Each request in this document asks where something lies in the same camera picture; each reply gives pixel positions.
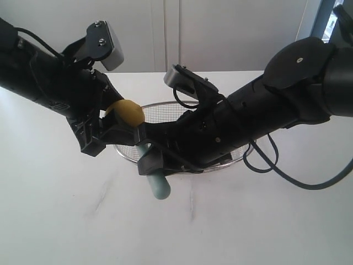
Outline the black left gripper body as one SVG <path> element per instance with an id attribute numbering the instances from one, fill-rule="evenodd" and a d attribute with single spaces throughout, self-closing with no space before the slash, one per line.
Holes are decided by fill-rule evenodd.
<path id="1" fill-rule="evenodd" d="M 39 92 L 34 102 L 71 119 L 123 99 L 107 75 L 66 67 L 50 56 L 32 57 L 30 73 Z"/>

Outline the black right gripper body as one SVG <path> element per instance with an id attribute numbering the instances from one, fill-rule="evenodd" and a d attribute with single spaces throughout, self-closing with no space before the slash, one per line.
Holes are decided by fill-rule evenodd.
<path id="1" fill-rule="evenodd" d="M 228 162 L 232 151 L 248 146 L 247 138 L 233 118 L 233 112 L 224 100 L 183 112 L 175 120 L 182 136 L 165 145 L 163 170 L 168 174 L 199 173 Z"/>

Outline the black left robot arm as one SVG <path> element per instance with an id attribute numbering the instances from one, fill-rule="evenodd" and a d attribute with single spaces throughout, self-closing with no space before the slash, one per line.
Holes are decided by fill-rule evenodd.
<path id="1" fill-rule="evenodd" d="M 57 52 L 42 39 L 32 44 L 23 28 L 1 21 L 1 86 L 63 115 L 80 149 L 97 156 L 107 145 L 134 144 L 133 127 L 118 113 L 100 112 L 122 100 L 107 75 L 93 68 L 101 62 L 112 71 L 124 61 L 109 23 L 98 20 L 86 35 Z"/>

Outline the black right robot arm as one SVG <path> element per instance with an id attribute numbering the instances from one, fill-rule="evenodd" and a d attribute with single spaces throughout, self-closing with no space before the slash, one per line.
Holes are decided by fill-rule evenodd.
<path id="1" fill-rule="evenodd" d="M 164 81 L 198 106 L 176 121 L 137 128 L 136 142 L 150 144 L 138 161 L 140 175 L 200 172 L 278 129 L 352 116 L 352 46 L 316 37 L 283 48 L 262 75 L 228 96 L 181 65 L 173 65 Z"/>

